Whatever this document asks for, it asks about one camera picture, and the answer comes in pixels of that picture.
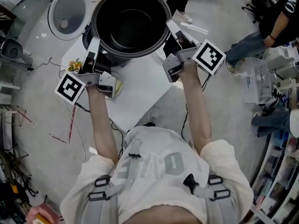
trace wire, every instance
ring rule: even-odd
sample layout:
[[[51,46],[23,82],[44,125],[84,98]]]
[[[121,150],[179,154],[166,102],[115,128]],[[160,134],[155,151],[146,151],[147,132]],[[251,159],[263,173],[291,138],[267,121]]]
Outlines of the wire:
[[[80,135],[79,129],[78,129],[78,127],[77,127],[77,125],[76,125],[76,123],[75,123],[75,120],[74,120],[74,118],[73,118],[73,114],[78,113],[78,111],[79,111],[79,106],[75,104],[75,105],[73,106],[73,108],[75,108],[75,111],[74,111],[74,112],[71,112],[71,111],[69,111],[69,109],[67,108],[65,101],[64,101],[64,105],[65,105],[65,108],[66,108],[67,112],[68,112],[69,114],[71,114],[71,119],[72,119],[72,121],[73,121],[73,124],[74,124],[74,126],[75,126],[77,132],[78,132],[78,135],[79,135],[79,138],[80,138],[80,141],[81,141],[81,145],[82,145],[82,148],[83,148],[83,151],[84,151],[84,160],[85,160],[85,162],[86,162],[86,152],[85,152],[84,144],[83,144],[83,142],[82,142],[82,139],[81,139],[81,135]]]
[[[112,122],[112,123],[111,123],[111,128],[112,128],[113,130],[119,131],[119,132],[121,133],[121,150],[120,150],[120,153],[118,154],[118,159],[121,159],[121,156],[122,156],[122,154],[123,154],[123,141],[124,141],[123,133],[122,133],[122,131],[121,131],[120,129],[118,129],[118,128],[115,126],[114,122],[113,122],[111,119],[110,119],[110,121]]]
[[[76,125],[76,123],[75,123],[75,120],[74,120],[74,118],[73,118],[73,115],[71,116],[71,119],[72,119],[72,121],[73,121],[73,123],[74,123],[74,126],[76,127],[76,130],[78,131],[78,135],[79,135],[79,138],[80,138],[80,141],[81,141],[81,144],[82,144],[82,148],[83,148],[83,151],[84,151],[84,160],[85,160],[85,162],[86,162],[86,152],[85,152],[85,148],[84,148],[84,145],[83,145],[83,142],[82,142],[82,139],[81,139],[81,135],[80,135],[79,129],[78,129],[78,127],[77,127],[77,125]]]
[[[187,110],[187,114],[186,114],[186,117],[185,117],[185,120],[184,120],[184,123],[183,123],[183,127],[182,127],[182,131],[181,131],[181,136],[182,136],[183,140],[185,140],[184,135],[183,135],[183,130],[184,130],[185,123],[186,123],[186,121],[187,121],[187,117],[188,117],[188,107],[187,107],[187,103],[186,103],[186,110]]]
[[[272,72],[271,70],[269,70],[269,72],[272,74],[276,74],[279,79],[283,80],[283,78],[279,74],[276,73],[276,69],[274,69],[274,72]]]
[[[55,64],[51,61],[52,57],[50,57],[49,61],[47,63],[42,63],[40,64],[39,66],[37,66],[36,68],[32,69],[32,70],[37,70],[37,68],[40,68],[42,65],[48,65],[49,63],[52,64],[52,65],[55,65],[55,66],[59,66],[59,72],[58,72],[58,75],[59,75],[59,78],[61,78],[60,76],[60,70],[61,70],[61,65],[58,65],[58,64]]]
[[[82,105],[80,105],[80,104],[77,103],[77,102],[75,103],[75,106],[81,108],[81,109],[84,110],[85,112],[90,113],[90,110],[84,108]],[[112,128],[113,130],[119,131],[119,132],[121,133],[121,150],[120,150],[120,152],[119,152],[119,154],[118,154],[118,159],[120,159],[121,156],[122,156],[122,154],[123,154],[123,143],[124,143],[123,133],[122,133],[122,131],[121,131],[119,128],[117,128],[117,127],[115,126],[114,122],[113,122],[110,118],[109,118],[109,120],[112,122],[112,123],[111,123],[111,128]]]
[[[78,113],[78,111],[79,111],[79,109],[78,109],[76,112],[71,112],[71,111],[69,111],[69,109],[68,109],[67,106],[66,106],[66,102],[65,102],[65,100],[64,100],[64,105],[65,105],[65,108],[66,108],[67,112],[70,113],[70,114],[76,114],[76,113]]]
[[[49,63],[51,63],[52,65],[55,65],[55,66],[60,66],[60,65],[57,65],[57,64],[51,62],[51,59],[52,59],[52,57],[50,57],[50,59],[49,59],[49,61],[47,63],[42,63],[38,67],[34,68],[33,70],[36,70],[37,68],[41,67],[42,65],[48,65]]]
[[[204,84],[202,85],[202,91],[204,91],[205,90],[205,88],[206,88],[206,84],[207,84],[207,82],[209,81],[209,79],[211,78],[211,74],[209,74],[208,75],[208,77],[206,78],[206,80],[204,81]],[[184,138],[184,135],[183,135],[183,131],[184,131],[184,127],[185,127],[185,124],[186,124],[186,121],[187,121],[187,118],[188,118],[188,107],[187,107],[187,103],[186,103],[186,111],[187,111],[187,113],[186,113],[186,116],[185,116],[185,120],[184,120],[184,122],[183,122],[183,126],[182,126],[182,130],[181,130],[181,136],[182,136],[182,138],[183,138],[183,140],[185,140],[185,138]]]
[[[22,66],[22,67],[24,67],[24,68],[27,69],[27,66],[25,66],[25,65],[23,65],[23,64],[21,64],[21,63],[15,63],[15,64],[20,65],[20,66]]]
[[[80,107],[80,108],[81,108],[82,110],[84,110],[85,112],[90,113],[90,110],[84,108],[84,107],[83,107],[82,105],[80,105],[79,103],[76,102],[75,105],[78,106],[78,107]]]

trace black cable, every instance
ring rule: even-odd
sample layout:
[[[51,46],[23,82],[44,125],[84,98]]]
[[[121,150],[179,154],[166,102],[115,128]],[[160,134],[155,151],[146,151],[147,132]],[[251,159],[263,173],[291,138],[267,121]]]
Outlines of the black cable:
[[[186,121],[187,121],[187,117],[188,117],[188,107],[187,107],[187,103],[186,103],[186,110],[187,110],[187,114],[186,114],[186,117],[185,117],[185,120],[184,120],[184,123],[183,123],[183,127],[182,127],[182,131],[181,131],[181,136],[182,136],[183,140],[185,140],[184,135],[183,135],[183,130],[184,130],[185,123],[186,123]]]
[[[83,107],[82,105],[80,105],[79,103],[76,102],[75,105],[78,106],[78,107],[80,107],[80,108],[81,108],[82,110],[84,110],[85,112],[90,113],[90,110],[84,108],[84,107]]]
[[[52,57],[50,57],[50,59],[49,59],[49,61],[47,62],[47,63],[42,63],[42,64],[40,64],[39,66],[37,66],[36,68],[29,68],[29,70],[37,70],[37,68],[39,68],[39,67],[41,67],[42,65],[48,65],[49,63],[50,64],[52,64],[52,65],[55,65],[55,66],[59,66],[59,78],[61,78],[61,76],[60,76],[60,69],[61,69],[61,65],[57,65],[57,64],[55,64],[55,63],[53,63],[52,61],[51,61],[51,59],[52,59]]]
[[[75,105],[78,106],[79,108],[81,108],[82,110],[84,110],[85,112],[90,113],[90,110],[84,108],[84,107],[83,107],[82,105],[80,105],[79,103],[76,102]],[[111,123],[111,128],[112,128],[113,130],[119,131],[119,132],[121,133],[121,150],[120,150],[120,153],[118,154],[118,159],[120,159],[121,156],[122,156],[122,154],[123,154],[123,141],[124,141],[123,133],[122,133],[122,131],[121,131],[120,129],[118,129],[118,128],[115,126],[114,122],[113,122],[111,119],[110,119],[110,121],[112,122],[112,123]]]
[[[113,130],[116,130],[116,131],[119,131],[121,133],[121,150],[120,150],[120,153],[118,154],[118,159],[121,159],[121,156],[123,154],[123,140],[124,140],[124,137],[123,137],[123,133],[120,129],[118,129],[115,125],[114,125],[114,122],[110,119],[110,121],[112,122],[111,123],[111,128]]]
[[[272,74],[276,74],[279,79],[283,80],[283,78],[279,74],[276,73],[276,69],[274,69],[274,72],[272,72],[271,70],[269,70],[269,72]]]
[[[21,63],[14,63],[14,64],[20,65],[20,66],[22,66],[22,67],[24,67],[24,68],[26,68],[26,69],[27,69],[27,66],[25,66],[25,65],[22,65]]]
[[[206,78],[206,80],[204,81],[204,84],[202,85],[202,91],[204,91],[205,90],[205,88],[206,88],[206,84],[207,84],[207,82],[209,81],[209,79],[211,78],[211,74],[209,74],[208,75],[208,77]],[[187,103],[186,103],[186,111],[187,111],[187,113],[186,113],[186,116],[185,116],[185,120],[184,120],[184,122],[183,122],[183,126],[182,126],[182,130],[181,130],[181,136],[182,136],[182,138],[183,138],[183,140],[185,140],[185,138],[184,138],[184,135],[183,135],[183,131],[184,131],[184,127],[185,127],[185,124],[186,124],[186,121],[187,121],[187,118],[188,118],[188,107],[187,107]]]

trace human arm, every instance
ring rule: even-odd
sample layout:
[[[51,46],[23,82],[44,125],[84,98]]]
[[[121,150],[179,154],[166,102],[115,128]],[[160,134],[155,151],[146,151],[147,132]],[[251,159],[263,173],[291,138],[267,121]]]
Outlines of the human arm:
[[[94,142],[98,155],[118,161],[117,148],[110,125],[105,94],[98,91],[95,85],[87,87],[90,115],[93,122]]]
[[[211,122],[207,113],[203,91],[197,74],[196,63],[184,66],[180,73],[189,112],[189,125],[194,146],[210,169],[222,177],[230,190],[239,221],[249,211],[253,191],[240,170],[234,147],[225,140],[212,142]]]
[[[288,23],[289,18],[284,14],[284,12],[281,12],[275,22],[272,32],[263,41],[266,48],[270,48],[271,46],[273,46],[275,39],[286,28]]]
[[[184,69],[179,75],[187,101],[191,136],[194,147],[200,154],[203,147],[212,141],[212,129],[197,74],[197,64],[195,62],[185,62]]]

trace white shoe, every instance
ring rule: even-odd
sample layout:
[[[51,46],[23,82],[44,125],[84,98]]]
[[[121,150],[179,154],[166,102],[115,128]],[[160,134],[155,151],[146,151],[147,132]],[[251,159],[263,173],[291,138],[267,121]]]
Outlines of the white shoe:
[[[260,116],[261,116],[260,112],[256,112],[253,117],[260,117]]]
[[[226,67],[228,68],[228,70],[232,73],[235,73],[235,67],[233,65],[231,65],[227,59],[225,59],[225,64],[226,64]]]
[[[159,111],[157,109],[152,109],[148,114],[148,123],[156,124],[156,120],[159,116]]]
[[[181,18],[183,18],[186,22],[188,22],[188,23],[192,23],[193,22],[192,18],[187,13],[185,13],[185,12],[182,13],[180,11],[177,11],[177,14]]]

